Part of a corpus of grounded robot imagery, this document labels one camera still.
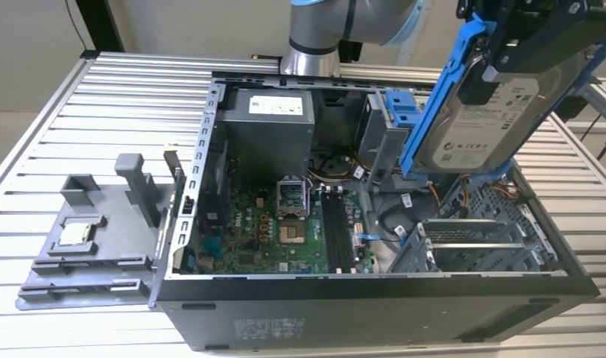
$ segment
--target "slotted aluminum surface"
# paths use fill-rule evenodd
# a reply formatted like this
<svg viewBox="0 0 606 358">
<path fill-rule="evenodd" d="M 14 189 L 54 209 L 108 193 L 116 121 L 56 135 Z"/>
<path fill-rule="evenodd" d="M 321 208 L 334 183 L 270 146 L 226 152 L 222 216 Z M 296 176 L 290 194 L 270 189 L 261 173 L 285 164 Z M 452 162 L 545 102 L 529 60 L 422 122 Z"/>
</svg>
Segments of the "slotted aluminum surface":
<svg viewBox="0 0 606 358">
<path fill-rule="evenodd" d="M 14 302 L 62 205 L 58 190 L 66 175 L 93 173 L 100 184 L 122 183 L 113 160 L 121 152 L 137 152 L 157 183 L 170 183 L 164 146 L 180 145 L 188 165 L 216 69 L 277 73 L 278 66 L 272 60 L 136 54 L 81 61 L 12 152 L 0 168 L 0 357 L 200 357 L 166 315 L 149 312 L 146 306 L 21 312 Z M 344 73 L 433 83 L 440 70 L 348 65 Z M 272 354 L 606 357 L 606 174 L 555 117 L 517 159 L 603 296 L 501 345 Z"/>
</svg>

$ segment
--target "case label sticker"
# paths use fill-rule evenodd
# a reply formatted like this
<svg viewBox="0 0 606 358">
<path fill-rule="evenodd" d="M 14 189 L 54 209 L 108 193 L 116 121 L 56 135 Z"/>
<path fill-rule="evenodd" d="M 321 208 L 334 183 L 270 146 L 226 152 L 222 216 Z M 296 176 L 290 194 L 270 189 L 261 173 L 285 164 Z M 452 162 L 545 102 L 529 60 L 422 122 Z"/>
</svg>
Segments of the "case label sticker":
<svg viewBox="0 0 606 358">
<path fill-rule="evenodd" d="M 238 339 L 300 339 L 305 318 L 244 318 L 234 320 Z"/>
</svg>

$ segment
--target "power supply label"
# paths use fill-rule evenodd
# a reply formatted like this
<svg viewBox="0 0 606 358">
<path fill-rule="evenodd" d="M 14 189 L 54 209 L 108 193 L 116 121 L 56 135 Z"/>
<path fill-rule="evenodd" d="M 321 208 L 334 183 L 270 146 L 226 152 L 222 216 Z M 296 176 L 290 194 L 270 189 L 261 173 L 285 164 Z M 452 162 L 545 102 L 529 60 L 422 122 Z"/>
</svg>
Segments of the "power supply label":
<svg viewBox="0 0 606 358">
<path fill-rule="evenodd" d="M 278 97 L 254 95 L 250 98 L 252 114 L 280 114 L 286 116 L 304 115 L 304 99 L 301 97 Z"/>
<path fill-rule="evenodd" d="M 433 157 L 436 164 L 446 169 L 481 167 L 539 92 L 537 80 L 516 78 L 500 85 L 485 105 L 465 106 L 454 113 Z"/>
</svg>

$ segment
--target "hard drive label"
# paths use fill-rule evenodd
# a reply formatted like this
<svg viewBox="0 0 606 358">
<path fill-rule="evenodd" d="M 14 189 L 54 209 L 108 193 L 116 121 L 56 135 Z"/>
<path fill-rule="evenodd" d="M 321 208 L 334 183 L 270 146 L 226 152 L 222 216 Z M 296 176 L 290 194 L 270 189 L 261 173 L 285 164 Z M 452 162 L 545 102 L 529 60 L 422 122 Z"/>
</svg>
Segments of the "hard drive label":
<svg viewBox="0 0 606 358">
<path fill-rule="evenodd" d="M 533 78 L 516 78 L 501 84 L 483 106 L 465 106 L 450 119 L 452 127 L 433 161 L 446 169 L 476 169 L 496 150 L 513 124 L 539 94 Z"/>
</svg>

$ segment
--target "motherboard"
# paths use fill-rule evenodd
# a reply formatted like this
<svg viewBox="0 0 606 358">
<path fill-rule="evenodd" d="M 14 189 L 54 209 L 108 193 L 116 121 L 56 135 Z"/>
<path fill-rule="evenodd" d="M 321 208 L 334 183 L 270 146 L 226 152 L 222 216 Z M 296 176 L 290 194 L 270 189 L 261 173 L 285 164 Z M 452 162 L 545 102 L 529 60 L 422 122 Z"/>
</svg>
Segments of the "motherboard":
<svg viewBox="0 0 606 358">
<path fill-rule="evenodd" d="M 300 189 L 292 180 L 276 189 L 233 189 L 228 225 L 202 240 L 201 273 L 373 272 L 369 243 L 356 237 L 365 225 L 357 192 L 301 183 Z"/>
</svg>

